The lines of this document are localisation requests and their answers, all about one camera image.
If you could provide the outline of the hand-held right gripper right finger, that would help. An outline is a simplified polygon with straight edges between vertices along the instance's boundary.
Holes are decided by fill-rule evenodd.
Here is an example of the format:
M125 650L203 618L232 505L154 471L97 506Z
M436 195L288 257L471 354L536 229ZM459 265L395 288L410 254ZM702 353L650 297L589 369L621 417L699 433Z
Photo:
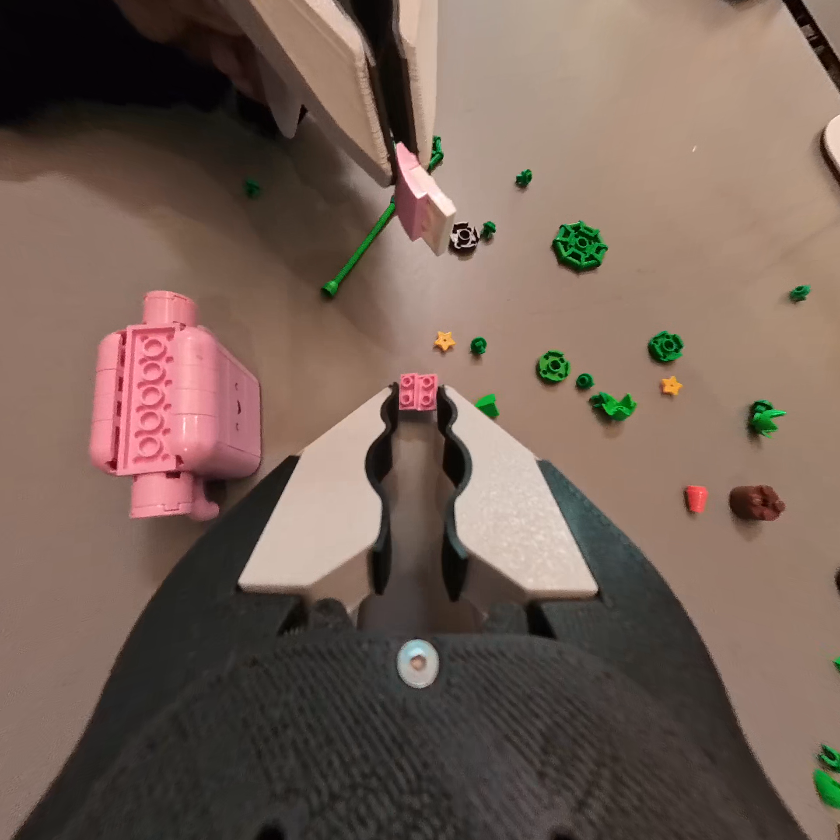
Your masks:
M437 390L444 505L441 569L451 602L487 616L511 603L588 601L599 586L536 455L452 386Z

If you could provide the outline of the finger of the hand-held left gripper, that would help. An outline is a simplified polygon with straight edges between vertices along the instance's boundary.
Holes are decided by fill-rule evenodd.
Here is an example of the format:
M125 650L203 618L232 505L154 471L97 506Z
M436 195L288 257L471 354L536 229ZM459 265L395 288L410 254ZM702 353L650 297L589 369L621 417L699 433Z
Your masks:
M391 125L423 165L432 157L437 103L438 1L395 1Z
M270 106L272 81L304 81L308 112L380 186L394 183L394 153L382 126L369 49L336 2L223 1L258 50Z

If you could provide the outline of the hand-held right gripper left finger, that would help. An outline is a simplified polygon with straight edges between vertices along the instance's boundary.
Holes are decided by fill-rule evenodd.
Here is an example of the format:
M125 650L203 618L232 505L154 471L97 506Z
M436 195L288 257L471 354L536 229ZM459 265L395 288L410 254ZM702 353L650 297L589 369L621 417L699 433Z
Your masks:
M398 386L388 385L297 457L238 578L256 594L332 598L355 613L392 571L391 471Z

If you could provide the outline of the small pink studded plate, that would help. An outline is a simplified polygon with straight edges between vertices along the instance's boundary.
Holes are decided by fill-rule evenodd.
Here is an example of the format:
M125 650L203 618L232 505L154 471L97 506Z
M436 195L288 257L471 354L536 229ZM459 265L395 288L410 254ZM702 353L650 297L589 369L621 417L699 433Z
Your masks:
M429 226L431 175L403 142L395 145L395 213L413 242L425 236Z
M426 413L437 407L438 377L435 374L403 373L398 383L401 412Z

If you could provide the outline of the green toy rod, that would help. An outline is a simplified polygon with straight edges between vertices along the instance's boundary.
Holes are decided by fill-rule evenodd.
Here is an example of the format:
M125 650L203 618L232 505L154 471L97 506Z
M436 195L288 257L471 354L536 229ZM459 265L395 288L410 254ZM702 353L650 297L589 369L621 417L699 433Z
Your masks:
M365 236L362 242L358 245L351 257L347 259L338 273L321 287L321 294L326 298L334 298L338 293L340 286L347 279L349 274L358 265L360 260L372 247L376 239L381 235L382 231L391 222L396 210L396 196L393 195L388 206L385 208L381 216L373 225L371 231Z

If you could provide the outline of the pink toy brick body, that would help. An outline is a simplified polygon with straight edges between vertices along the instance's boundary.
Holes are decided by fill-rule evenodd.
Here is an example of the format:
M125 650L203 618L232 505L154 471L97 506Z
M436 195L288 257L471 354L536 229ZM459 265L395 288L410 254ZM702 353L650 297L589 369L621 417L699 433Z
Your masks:
M239 480L261 462L257 378L197 322L194 300L145 294L139 323L98 346L89 457L131 479L133 519L214 519L214 480Z

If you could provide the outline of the person's left forearm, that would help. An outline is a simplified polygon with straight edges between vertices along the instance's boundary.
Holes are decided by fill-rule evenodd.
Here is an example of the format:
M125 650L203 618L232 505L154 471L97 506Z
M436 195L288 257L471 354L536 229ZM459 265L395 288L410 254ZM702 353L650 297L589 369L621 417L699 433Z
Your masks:
M143 36L114 2L1 2L1 123L63 102L202 111L232 90L218 70Z

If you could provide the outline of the person's left hand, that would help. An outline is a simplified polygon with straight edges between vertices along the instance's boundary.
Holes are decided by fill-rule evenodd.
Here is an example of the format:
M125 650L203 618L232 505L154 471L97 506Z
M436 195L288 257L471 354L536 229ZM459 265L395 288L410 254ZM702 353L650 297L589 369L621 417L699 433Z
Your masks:
M143 37L177 48L220 72L235 89L237 115L266 136L278 135L260 76L258 50L221 2L116 1L115 5Z

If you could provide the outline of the green leaf piece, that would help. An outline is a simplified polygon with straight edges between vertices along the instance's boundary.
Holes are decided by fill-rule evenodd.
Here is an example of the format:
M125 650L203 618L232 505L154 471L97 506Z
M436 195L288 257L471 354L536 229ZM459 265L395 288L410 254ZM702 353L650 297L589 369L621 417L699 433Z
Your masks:
M616 398L607 392L598 392L590 397L590 405L594 409L598 409L611 422L623 422L631 417L637 408L637 403L633 397L627 393L622 398Z

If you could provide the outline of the brown round brick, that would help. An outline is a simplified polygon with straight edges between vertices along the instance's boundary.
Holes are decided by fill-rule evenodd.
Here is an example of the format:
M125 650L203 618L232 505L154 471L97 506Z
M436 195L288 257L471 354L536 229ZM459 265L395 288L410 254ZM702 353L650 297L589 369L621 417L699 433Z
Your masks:
M744 521L774 522L786 510L771 486L736 486L730 490L728 500L734 516Z

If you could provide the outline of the green spiky plant piece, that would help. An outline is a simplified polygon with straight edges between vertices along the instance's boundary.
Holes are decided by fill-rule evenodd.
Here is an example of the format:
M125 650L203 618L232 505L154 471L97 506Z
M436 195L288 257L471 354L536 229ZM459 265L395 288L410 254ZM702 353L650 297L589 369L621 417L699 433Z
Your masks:
M779 429L778 420L785 416L786 411L776 408L770 401L757 400L749 407L749 430L757 436L772 438Z

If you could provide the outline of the pile of green leaf pieces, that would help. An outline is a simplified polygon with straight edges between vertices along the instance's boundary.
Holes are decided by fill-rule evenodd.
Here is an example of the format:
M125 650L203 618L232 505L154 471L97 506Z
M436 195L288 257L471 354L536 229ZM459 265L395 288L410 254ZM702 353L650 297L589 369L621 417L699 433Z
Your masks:
M839 811L839 751L822 743L812 774L815 791L824 805Z

